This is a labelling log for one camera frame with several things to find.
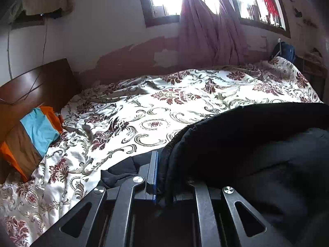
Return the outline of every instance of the power cord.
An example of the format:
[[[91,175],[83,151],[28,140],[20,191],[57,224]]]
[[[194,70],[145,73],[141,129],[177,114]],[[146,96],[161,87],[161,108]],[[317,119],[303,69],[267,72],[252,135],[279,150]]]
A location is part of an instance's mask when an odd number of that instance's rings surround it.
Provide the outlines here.
[[[49,19],[47,18],[46,20],[46,34],[45,34],[45,37],[44,37],[44,45],[43,45],[43,51],[42,51],[42,63],[41,63],[41,66],[43,65],[43,60],[44,60],[44,49],[46,47],[46,42],[47,42],[47,30],[48,30],[48,21]],[[9,28],[9,31],[8,31],[8,48],[7,48],[7,51],[8,51],[8,66],[9,66],[9,74],[10,74],[10,78],[12,79],[12,75],[11,75],[11,67],[10,67],[10,59],[9,59],[9,33],[10,33],[10,28]],[[17,104],[19,101],[21,100],[25,100],[27,99],[27,97],[29,96],[29,94],[31,93],[33,87],[34,87],[34,84],[36,83],[37,79],[39,78],[39,76],[41,75],[41,72],[42,70],[40,70],[38,76],[36,77],[34,83],[32,84],[30,90],[24,95],[22,96],[21,98],[17,99],[15,102],[8,102],[8,101],[5,101],[3,99],[0,98],[0,103],[5,103],[5,104],[9,104],[9,105],[15,105]]]

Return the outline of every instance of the silver bolt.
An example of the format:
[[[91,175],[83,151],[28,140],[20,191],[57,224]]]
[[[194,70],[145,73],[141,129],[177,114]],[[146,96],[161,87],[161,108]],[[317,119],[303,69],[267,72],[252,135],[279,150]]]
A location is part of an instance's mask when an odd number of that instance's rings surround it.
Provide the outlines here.
[[[232,194],[234,192],[234,189],[232,187],[224,187],[223,190],[227,194]]]
[[[102,194],[105,191],[105,188],[102,186],[97,186],[94,188],[94,193],[95,194]]]
[[[142,178],[141,176],[135,176],[135,177],[133,178],[133,181],[134,181],[135,183],[142,183],[142,182],[144,181],[144,178]]]

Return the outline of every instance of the light blue fabric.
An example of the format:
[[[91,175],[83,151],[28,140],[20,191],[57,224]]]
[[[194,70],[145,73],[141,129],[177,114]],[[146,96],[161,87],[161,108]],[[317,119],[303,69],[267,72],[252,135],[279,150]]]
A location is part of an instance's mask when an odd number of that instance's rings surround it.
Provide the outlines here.
[[[40,108],[34,108],[20,122],[29,135],[32,144],[43,158],[49,145],[59,137],[59,132],[53,128],[47,116],[42,113]]]

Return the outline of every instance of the cable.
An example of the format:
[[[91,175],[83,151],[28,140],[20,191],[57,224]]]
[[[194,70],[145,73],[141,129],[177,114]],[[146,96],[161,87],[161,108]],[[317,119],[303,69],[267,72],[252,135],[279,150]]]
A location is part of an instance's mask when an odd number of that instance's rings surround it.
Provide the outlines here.
[[[12,28],[12,26],[9,25],[9,28],[8,28],[8,42],[7,42],[7,55],[8,55],[9,76],[10,76],[10,79],[12,80],[13,79],[13,73],[12,73],[12,68],[10,66],[10,56],[9,56],[9,34],[10,34],[11,28]]]
[[[46,47],[46,42],[47,42],[47,30],[48,30],[48,21],[49,19],[47,18],[47,21],[46,21],[46,34],[45,34],[45,37],[44,37],[44,45],[43,45],[43,51],[42,51],[42,64],[41,66],[43,65],[43,60],[44,60],[44,50],[45,50],[45,47]],[[15,105],[17,104],[20,100],[25,100],[27,99],[27,97],[29,96],[29,94],[31,93],[33,87],[34,87],[34,84],[36,83],[37,79],[39,78],[39,76],[41,75],[41,72],[42,70],[40,70],[38,76],[36,77],[34,83],[32,84],[30,90],[24,95],[22,96],[21,98],[17,99],[15,102],[8,102],[8,101],[5,101],[3,99],[0,98],[0,102],[2,103],[5,103],[5,104],[9,104],[9,105]]]

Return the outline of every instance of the bed sheet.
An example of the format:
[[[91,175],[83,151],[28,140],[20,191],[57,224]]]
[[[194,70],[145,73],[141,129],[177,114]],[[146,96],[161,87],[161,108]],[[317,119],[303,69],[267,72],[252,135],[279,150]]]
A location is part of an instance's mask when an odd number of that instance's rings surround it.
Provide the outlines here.
[[[29,246],[97,185],[100,170],[163,147],[186,125],[204,118],[238,106],[280,102],[321,102],[298,69],[281,57],[271,64],[190,69],[87,89],[62,109],[64,132],[32,180],[22,183],[18,174],[10,174],[1,185],[1,221],[17,246]],[[253,121],[257,125],[257,116]]]

